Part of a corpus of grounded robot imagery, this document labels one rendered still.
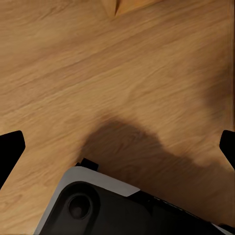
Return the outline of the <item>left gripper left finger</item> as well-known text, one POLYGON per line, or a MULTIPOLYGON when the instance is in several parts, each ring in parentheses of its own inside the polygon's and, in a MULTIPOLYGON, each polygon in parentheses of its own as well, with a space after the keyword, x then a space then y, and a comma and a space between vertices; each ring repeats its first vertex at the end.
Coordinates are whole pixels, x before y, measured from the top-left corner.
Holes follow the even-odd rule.
POLYGON ((0 189, 25 150, 21 130, 0 136, 0 189))

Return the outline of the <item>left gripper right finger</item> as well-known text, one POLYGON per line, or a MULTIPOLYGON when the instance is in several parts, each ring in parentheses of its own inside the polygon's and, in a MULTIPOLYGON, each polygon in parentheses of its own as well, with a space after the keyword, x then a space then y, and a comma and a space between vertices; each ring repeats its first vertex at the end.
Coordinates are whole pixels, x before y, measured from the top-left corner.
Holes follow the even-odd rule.
POLYGON ((235 132, 224 130, 219 147, 235 169, 235 132))

